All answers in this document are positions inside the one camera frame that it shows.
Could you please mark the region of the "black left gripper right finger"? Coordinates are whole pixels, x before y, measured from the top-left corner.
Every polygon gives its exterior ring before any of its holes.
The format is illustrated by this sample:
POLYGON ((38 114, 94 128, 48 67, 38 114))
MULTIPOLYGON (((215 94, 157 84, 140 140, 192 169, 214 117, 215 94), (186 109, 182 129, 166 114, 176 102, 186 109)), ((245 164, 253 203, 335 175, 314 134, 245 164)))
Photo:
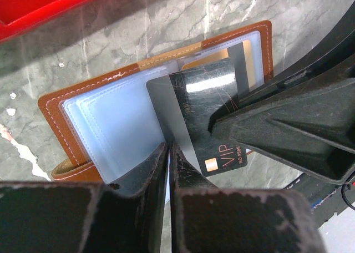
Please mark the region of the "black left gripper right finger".
POLYGON ((169 149, 173 252, 324 252, 300 193, 217 188, 176 143, 169 149))

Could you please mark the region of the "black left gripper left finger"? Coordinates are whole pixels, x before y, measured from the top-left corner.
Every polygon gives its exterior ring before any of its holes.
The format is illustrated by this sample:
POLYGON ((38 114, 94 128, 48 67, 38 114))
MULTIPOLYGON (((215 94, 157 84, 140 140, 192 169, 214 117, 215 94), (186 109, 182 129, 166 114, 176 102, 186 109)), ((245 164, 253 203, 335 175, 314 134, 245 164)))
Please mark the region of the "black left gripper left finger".
POLYGON ((111 184, 1 182, 2 252, 159 252, 168 145, 111 184))

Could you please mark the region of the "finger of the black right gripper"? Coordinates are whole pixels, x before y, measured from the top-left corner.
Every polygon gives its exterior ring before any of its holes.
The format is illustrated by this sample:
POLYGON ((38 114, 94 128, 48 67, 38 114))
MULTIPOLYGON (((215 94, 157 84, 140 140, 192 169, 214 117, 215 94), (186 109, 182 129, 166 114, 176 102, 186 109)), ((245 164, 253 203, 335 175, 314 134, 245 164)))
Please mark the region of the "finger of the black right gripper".
POLYGON ((314 78, 354 55, 354 0, 299 0, 280 38, 277 75, 241 103, 257 103, 314 78))
POLYGON ((283 92, 216 121, 210 133, 341 185, 354 172, 354 78, 283 92))

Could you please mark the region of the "gold striped credit card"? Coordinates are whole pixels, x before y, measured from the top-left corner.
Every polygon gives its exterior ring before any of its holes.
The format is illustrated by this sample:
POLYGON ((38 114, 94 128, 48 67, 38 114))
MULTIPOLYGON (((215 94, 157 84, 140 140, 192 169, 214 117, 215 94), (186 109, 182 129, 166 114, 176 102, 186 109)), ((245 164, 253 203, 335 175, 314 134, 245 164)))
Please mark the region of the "gold striped credit card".
POLYGON ((220 49, 219 51, 204 57, 196 57, 196 60, 184 64, 182 70, 225 58, 230 58, 235 67, 238 86, 250 89, 256 84, 250 40, 245 40, 228 48, 220 49))

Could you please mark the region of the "black VIP credit card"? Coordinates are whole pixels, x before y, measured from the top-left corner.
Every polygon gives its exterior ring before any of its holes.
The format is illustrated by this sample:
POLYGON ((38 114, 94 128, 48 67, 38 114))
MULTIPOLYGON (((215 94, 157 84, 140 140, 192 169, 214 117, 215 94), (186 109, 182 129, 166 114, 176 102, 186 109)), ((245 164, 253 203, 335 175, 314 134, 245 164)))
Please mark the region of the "black VIP credit card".
POLYGON ((209 131, 216 112, 237 108, 235 69, 229 58, 149 80, 146 88, 165 139, 176 142, 202 175, 247 165, 245 148, 214 138, 209 131))

